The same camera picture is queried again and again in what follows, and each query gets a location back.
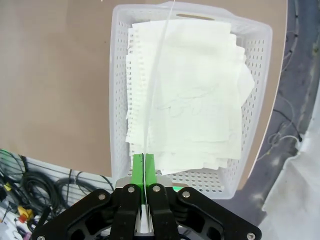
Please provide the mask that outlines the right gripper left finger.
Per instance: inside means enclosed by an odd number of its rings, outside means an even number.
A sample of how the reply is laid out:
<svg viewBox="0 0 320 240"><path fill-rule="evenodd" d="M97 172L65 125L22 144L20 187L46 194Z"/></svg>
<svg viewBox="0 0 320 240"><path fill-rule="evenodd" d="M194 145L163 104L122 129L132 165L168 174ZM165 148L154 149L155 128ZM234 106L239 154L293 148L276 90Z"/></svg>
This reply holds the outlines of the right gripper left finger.
<svg viewBox="0 0 320 240"><path fill-rule="evenodd" d="M134 239L143 202L144 155L133 156L132 173L119 179L112 193L94 190L52 220L40 221L33 240L95 240L109 230L109 240Z"/></svg>

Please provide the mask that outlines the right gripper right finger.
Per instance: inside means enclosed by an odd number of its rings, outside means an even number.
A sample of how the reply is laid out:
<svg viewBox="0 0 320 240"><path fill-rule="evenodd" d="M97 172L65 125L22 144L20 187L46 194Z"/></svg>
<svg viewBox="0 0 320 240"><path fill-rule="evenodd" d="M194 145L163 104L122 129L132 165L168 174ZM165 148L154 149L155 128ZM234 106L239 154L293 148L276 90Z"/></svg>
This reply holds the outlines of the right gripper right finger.
<svg viewBox="0 0 320 240"><path fill-rule="evenodd" d="M260 240L262 231L192 187L175 191L157 180L153 154L145 155L145 196L157 240Z"/></svg>

